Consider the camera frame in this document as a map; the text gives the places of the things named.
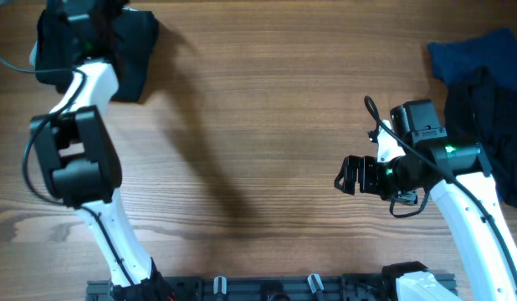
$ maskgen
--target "wood grain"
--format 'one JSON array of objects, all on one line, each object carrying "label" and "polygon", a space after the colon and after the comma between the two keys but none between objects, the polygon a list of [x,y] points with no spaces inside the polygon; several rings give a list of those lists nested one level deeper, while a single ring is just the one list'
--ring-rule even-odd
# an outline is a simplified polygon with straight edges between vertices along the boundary
[{"label": "wood grain", "polygon": [[[27,66],[40,1],[0,11],[0,52]],[[374,273],[419,260],[468,280],[437,208],[395,220],[378,197],[342,195],[346,155],[370,155],[381,113],[447,90],[430,41],[502,26],[517,2],[142,1],[163,25],[142,105],[113,103],[105,122],[124,170],[123,202],[165,275],[229,277]],[[24,187],[28,121],[60,99],[0,65],[0,300],[83,300],[109,277],[87,228]],[[31,162],[38,179],[37,164]],[[517,242],[517,210],[504,207]]]}]

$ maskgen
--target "wooden table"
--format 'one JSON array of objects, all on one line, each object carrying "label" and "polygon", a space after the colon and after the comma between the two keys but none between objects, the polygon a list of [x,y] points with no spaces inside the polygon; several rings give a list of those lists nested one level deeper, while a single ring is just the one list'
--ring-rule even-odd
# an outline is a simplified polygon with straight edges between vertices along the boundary
[{"label": "wooden table", "polygon": [[[0,53],[28,66],[41,1],[0,11]],[[136,235],[166,276],[374,273],[419,260],[456,273],[472,298],[437,208],[397,220],[378,197],[333,179],[347,155],[374,155],[363,105],[383,116],[446,87],[426,45],[508,26],[517,1],[143,2],[163,29],[142,104],[105,118],[124,170]],[[28,121],[61,96],[0,64],[0,300],[83,300],[109,271],[70,209],[28,193],[20,159]],[[40,189],[35,156],[33,177]],[[517,210],[504,206],[517,242]]]}]

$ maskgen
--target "table surface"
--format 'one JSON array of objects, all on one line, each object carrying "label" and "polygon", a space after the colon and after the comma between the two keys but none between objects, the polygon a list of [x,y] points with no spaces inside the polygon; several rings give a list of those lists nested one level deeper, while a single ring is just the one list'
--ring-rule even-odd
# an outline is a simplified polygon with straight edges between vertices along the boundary
[{"label": "table surface", "polygon": [[[0,11],[0,53],[28,66],[43,9]],[[507,26],[517,1],[144,1],[162,31],[141,105],[113,102],[105,123],[123,166],[122,197],[136,235],[166,276],[375,273],[419,260],[456,273],[472,298],[447,224],[430,203],[397,220],[376,196],[343,195],[347,155],[374,155],[375,123],[446,87],[427,43]],[[72,210],[25,188],[28,121],[62,96],[0,65],[0,300],[83,300],[105,261]],[[35,156],[33,178],[42,189]],[[517,242],[517,210],[504,206]]]}]

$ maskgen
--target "blue fabric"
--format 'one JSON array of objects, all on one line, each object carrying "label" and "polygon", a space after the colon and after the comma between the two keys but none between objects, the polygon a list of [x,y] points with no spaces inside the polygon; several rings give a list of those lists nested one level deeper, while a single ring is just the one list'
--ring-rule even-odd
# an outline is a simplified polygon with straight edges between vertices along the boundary
[{"label": "blue fabric", "polygon": [[517,40],[508,28],[460,43],[430,43],[433,76],[448,87],[485,67],[501,88],[517,92]]}]

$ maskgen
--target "folded cloth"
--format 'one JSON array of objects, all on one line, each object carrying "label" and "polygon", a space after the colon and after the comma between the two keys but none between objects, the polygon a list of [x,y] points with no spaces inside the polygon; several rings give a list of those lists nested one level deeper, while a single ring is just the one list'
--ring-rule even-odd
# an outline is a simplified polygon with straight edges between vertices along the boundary
[{"label": "folded cloth", "polygon": [[[115,97],[136,102],[146,82],[149,58],[158,39],[158,21],[151,12],[123,10],[113,20],[117,42],[119,89]],[[36,70],[71,68],[74,57],[74,33],[52,14],[43,11],[38,21]],[[71,72],[36,74],[40,83],[61,89],[69,87]]]},{"label": "folded cloth", "polygon": [[430,43],[427,50],[433,76],[447,86],[485,67],[498,86],[517,91],[517,40],[508,28],[460,43]]},{"label": "folded cloth", "polygon": [[500,88],[486,68],[448,87],[449,136],[477,136],[493,167],[501,201],[517,207],[517,92]]}]

